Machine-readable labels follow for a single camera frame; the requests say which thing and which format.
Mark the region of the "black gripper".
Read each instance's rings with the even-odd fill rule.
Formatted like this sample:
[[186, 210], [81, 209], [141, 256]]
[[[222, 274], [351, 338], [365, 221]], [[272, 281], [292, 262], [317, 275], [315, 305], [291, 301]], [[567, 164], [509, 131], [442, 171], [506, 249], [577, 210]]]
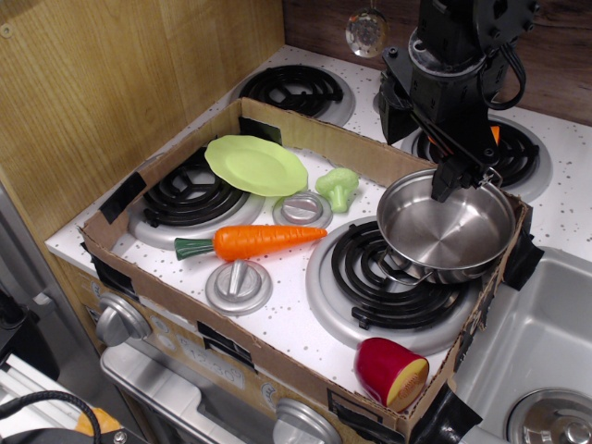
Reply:
[[438, 148], [441, 161], [432, 178], [431, 198], [444, 203], [471, 181], [484, 181], [500, 158], [479, 91], [485, 56], [478, 52], [448, 63], [423, 48], [391, 46], [378, 109], [383, 134], [393, 144], [420, 128]]

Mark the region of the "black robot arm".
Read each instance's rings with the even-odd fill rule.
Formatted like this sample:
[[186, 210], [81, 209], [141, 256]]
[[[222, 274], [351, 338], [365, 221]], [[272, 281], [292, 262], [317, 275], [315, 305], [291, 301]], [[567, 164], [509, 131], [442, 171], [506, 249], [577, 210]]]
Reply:
[[383, 53], [378, 111], [387, 143], [422, 130], [441, 152], [431, 196], [491, 181], [500, 150], [488, 114], [517, 105], [526, 74], [518, 38], [537, 1], [423, 1], [404, 49]]

